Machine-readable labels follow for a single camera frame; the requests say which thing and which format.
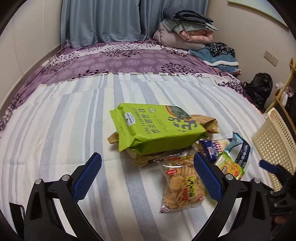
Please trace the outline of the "cream perforated plastic basket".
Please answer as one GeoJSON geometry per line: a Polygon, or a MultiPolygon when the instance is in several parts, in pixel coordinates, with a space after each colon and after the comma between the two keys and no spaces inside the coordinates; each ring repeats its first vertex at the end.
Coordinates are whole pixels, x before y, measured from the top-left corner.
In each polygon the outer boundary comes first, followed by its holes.
{"type": "Polygon", "coordinates": [[[283,166],[292,175],[295,173],[295,141],[275,108],[266,114],[265,122],[252,141],[262,159],[283,166]]]}

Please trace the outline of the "light blue snack bag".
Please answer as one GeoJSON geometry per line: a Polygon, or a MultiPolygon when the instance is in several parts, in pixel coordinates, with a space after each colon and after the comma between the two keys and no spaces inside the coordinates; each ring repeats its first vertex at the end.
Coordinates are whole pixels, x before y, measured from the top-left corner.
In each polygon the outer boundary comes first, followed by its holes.
{"type": "Polygon", "coordinates": [[[253,148],[248,142],[240,136],[239,133],[233,132],[232,141],[224,149],[224,152],[231,158],[233,162],[238,164],[243,171],[246,171],[253,148]]]}

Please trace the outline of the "small green yellow snack pack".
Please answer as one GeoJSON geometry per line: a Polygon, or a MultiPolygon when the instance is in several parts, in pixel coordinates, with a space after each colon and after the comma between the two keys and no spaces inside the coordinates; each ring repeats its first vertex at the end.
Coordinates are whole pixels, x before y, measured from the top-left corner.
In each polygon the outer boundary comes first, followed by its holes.
{"type": "Polygon", "coordinates": [[[231,174],[237,180],[241,180],[244,175],[243,168],[235,163],[226,152],[218,155],[215,165],[219,167],[224,175],[231,174]]]}

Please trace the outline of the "blue soda biscuit pack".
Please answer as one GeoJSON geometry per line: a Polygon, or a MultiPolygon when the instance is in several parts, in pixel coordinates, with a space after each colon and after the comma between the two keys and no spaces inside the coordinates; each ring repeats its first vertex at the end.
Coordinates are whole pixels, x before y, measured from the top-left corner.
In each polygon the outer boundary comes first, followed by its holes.
{"type": "Polygon", "coordinates": [[[204,150],[207,160],[210,163],[215,162],[218,155],[223,152],[222,140],[200,141],[200,144],[204,150]]]}

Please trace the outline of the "rice cracker clear bag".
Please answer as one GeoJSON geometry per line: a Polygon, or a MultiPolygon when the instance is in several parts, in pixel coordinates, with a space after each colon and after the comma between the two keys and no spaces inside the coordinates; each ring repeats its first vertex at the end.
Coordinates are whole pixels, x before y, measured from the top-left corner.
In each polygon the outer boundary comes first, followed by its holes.
{"type": "Polygon", "coordinates": [[[203,202],[205,187],[194,168],[194,155],[173,156],[159,161],[166,179],[161,213],[196,207],[203,202]]]}

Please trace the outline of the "brown paper snack bag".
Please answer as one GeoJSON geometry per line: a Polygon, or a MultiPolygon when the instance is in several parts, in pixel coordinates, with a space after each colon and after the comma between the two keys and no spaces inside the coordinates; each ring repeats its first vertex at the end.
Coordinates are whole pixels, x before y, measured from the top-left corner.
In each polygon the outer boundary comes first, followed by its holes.
{"type": "MultiPolygon", "coordinates": [[[[213,118],[206,115],[199,115],[199,114],[193,114],[191,115],[191,118],[195,121],[198,121],[201,126],[206,130],[207,133],[220,133],[219,127],[218,127],[218,121],[213,118]]],[[[168,150],[161,151],[161,152],[154,152],[150,154],[137,154],[136,152],[132,151],[130,148],[125,149],[123,152],[128,154],[132,160],[133,163],[139,167],[147,165],[149,162],[156,161],[160,157],[176,154],[178,152],[181,152],[183,150],[191,149],[192,144],[189,146],[179,145],[179,148],[173,148],[170,147],[168,150]]]]}

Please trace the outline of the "green seaweed snack bag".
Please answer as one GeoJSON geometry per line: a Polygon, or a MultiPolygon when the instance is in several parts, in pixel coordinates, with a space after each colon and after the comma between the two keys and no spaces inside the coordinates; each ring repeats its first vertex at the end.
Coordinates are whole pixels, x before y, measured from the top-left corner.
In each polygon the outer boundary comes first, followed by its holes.
{"type": "Polygon", "coordinates": [[[110,116],[120,152],[130,148],[137,154],[150,154],[208,137],[203,126],[177,106],[121,103],[110,116]]]}

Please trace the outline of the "wooden bamboo shelf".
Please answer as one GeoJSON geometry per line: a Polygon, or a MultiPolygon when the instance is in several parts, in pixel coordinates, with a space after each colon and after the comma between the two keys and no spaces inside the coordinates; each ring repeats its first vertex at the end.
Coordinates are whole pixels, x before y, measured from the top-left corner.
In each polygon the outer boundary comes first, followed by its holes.
{"type": "Polygon", "coordinates": [[[268,113],[272,108],[275,107],[275,105],[277,103],[282,104],[281,97],[283,96],[283,94],[285,92],[285,88],[288,85],[290,85],[293,78],[295,78],[295,60],[293,58],[291,58],[289,61],[289,67],[290,67],[290,73],[287,78],[287,81],[284,83],[285,84],[284,87],[275,94],[273,101],[271,102],[271,104],[268,106],[268,108],[266,109],[266,111],[264,113],[268,113]]]}

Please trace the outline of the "pink clothes on shelf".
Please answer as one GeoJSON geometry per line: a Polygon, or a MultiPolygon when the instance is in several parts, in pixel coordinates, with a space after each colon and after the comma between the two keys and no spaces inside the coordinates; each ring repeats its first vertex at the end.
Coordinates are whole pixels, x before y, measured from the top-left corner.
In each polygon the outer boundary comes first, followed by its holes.
{"type": "MultiPolygon", "coordinates": [[[[275,85],[275,87],[277,88],[277,90],[281,90],[284,87],[284,85],[285,85],[284,83],[279,82],[275,85]]],[[[288,85],[285,88],[285,93],[288,97],[293,97],[295,90],[291,86],[288,85]]]]}

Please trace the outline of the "black backpack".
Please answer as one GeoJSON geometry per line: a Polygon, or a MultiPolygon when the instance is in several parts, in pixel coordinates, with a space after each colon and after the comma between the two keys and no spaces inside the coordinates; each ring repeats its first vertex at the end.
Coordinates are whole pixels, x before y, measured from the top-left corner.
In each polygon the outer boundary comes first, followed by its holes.
{"type": "Polygon", "coordinates": [[[243,83],[243,95],[260,110],[264,110],[272,90],[273,80],[267,73],[257,73],[250,83],[243,83]]]}

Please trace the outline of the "striped white blue bedsheet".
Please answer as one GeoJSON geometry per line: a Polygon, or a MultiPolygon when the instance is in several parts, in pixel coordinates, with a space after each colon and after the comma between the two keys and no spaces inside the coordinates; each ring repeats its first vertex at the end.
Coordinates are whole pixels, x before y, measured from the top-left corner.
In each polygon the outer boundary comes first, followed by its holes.
{"type": "Polygon", "coordinates": [[[110,111],[120,103],[175,105],[215,118],[217,139],[233,132],[247,141],[262,114],[220,77],[112,74],[40,85],[17,108],[1,136],[1,211],[12,223],[10,203],[26,205],[37,178],[55,181],[97,152],[103,164],[84,200],[84,215],[104,240],[191,240],[214,209],[159,212],[166,184],[157,163],[136,166],[108,142],[115,132],[110,111]]]}

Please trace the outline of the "blue folded blanket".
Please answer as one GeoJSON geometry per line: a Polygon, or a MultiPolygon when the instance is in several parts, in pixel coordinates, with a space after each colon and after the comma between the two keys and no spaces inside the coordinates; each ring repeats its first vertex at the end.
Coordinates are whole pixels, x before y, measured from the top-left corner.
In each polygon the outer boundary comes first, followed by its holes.
{"type": "Polygon", "coordinates": [[[203,48],[198,51],[189,50],[189,54],[199,58],[205,64],[221,72],[229,74],[240,74],[241,70],[236,59],[231,54],[221,54],[213,56],[211,51],[203,48]]]}

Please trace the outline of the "black leopard print cloth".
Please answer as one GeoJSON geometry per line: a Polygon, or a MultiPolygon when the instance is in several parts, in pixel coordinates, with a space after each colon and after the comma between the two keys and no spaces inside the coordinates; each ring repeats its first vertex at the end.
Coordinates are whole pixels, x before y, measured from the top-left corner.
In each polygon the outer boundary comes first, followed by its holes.
{"type": "Polygon", "coordinates": [[[222,42],[212,42],[205,47],[213,57],[230,54],[235,58],[235,50],[222,42]]]}

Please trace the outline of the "pink folded quilt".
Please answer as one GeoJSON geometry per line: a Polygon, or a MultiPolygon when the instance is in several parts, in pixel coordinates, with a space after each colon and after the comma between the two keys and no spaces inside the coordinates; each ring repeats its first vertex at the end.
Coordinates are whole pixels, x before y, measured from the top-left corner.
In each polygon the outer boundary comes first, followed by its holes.
{"type": "Polygon", "coordinates": [[[186,32],[182,30],[178,35],[185,41],[210,44],[214,39],[214,32],[209,30],[195,30],[186,32]]]}

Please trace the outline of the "lilac pillow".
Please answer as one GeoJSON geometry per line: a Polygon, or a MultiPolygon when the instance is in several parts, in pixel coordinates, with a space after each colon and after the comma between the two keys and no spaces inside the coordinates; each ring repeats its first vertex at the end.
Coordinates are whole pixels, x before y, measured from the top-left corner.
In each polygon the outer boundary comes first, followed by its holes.
{"type": "Polygon", "coordinates": [[[177,33],[169,32],[162,23],[159,24],[159,29],[155,32],[153,39],[158,41],[163,46],[172,48],[194,51],[205,48],[203,43],[187,42],[177,33]]]}

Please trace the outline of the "purple floral bedspread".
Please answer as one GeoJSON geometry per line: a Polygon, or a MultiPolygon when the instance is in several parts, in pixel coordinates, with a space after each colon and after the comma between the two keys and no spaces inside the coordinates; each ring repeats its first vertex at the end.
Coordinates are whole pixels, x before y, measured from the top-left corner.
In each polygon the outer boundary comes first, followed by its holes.
{"type": "Polygon", "coordinates": [[[188,51],[153,40],[64,48],[29,79],[1,117],[3,144],[37,141],[42,147],[101,140],[116,132],[110,116],[121,103],[172,105],[213,117],[220,133],[247,141],[265,122],[235,91],[238,80],[218,73],[188,51]]]}

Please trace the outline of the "folded grey blankets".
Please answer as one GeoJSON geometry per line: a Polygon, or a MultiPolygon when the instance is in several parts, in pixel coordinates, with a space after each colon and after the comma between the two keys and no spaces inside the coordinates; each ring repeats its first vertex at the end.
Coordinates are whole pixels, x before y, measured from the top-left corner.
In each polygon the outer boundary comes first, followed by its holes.
{"type": "Polygon", "coordinates": [[[177,7],[165,8],[165,19],[161,24],[169,32],[190,32],[198,30],[217,31],[213,26],[213,20],[201,13],[177,7]]]}

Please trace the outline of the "blue grey curtain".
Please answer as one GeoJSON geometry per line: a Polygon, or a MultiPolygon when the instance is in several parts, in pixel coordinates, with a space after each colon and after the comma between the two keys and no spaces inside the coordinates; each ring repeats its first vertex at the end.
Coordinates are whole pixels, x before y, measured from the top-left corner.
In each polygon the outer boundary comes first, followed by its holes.
{"type": "Polygon", "coordinates": [[[72,48],[96,42],[146,40],[158,30],[165,8],[178,7],[205,14],[208,1],[63,1],[61,45],[72,48]]]}

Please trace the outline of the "beige wall socket plate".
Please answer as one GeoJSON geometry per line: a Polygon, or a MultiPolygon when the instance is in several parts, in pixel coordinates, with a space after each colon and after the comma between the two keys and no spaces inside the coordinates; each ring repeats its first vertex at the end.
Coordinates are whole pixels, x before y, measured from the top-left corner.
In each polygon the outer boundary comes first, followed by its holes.
{"type": "Polygon", "coordinates": [[[264,53],[264,58],[267,59],[273,66],[278,64],[278,59],[267,50],[264,53]]]}

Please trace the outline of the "framed wall picture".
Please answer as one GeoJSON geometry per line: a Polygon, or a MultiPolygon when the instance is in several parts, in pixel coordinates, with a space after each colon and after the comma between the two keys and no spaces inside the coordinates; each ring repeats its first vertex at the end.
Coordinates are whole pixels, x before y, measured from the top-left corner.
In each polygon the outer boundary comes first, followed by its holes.
{"type": "Polygon", "coordinates": [[[263,13],[287,27],[287,24],[285,23],[283,18],[267,0],[227,0],[227,2],[240,6],[245,6],[247,8],[263,13]]]}

